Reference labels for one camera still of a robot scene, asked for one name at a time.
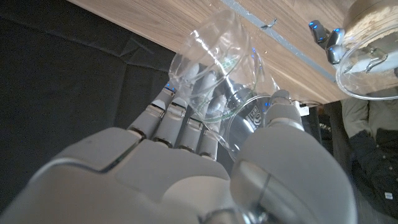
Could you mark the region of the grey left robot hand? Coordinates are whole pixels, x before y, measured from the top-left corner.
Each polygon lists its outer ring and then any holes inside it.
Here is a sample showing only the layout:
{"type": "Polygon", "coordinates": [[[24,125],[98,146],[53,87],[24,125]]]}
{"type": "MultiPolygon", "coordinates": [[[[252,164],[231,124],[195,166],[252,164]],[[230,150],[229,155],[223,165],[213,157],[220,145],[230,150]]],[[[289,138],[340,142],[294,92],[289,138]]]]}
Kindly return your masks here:
{"type": "Polygon", "coordinates": [[[335,67],[344,67],[345,73],[386,72],[397,69],[397,32],[386,30],[368,39],[364,35],[349,35],[338,27],[331,32],[318,20],[308,27],[315,42],[325,49],[327,60],[335,67]]]}

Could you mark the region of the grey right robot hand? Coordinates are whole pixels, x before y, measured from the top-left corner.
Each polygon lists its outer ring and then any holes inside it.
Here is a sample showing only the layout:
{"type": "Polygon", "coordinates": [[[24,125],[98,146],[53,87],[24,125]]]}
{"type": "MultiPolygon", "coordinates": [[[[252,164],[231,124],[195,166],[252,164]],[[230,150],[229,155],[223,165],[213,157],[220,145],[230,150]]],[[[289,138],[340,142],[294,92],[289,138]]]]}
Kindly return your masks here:
{"type": "Polygon", "coordinates": [[[64,149],[2,212],[2,223],[356,223],[339,163],[278,103],[233,170],[208,156],[108,128],[64,149]]]}

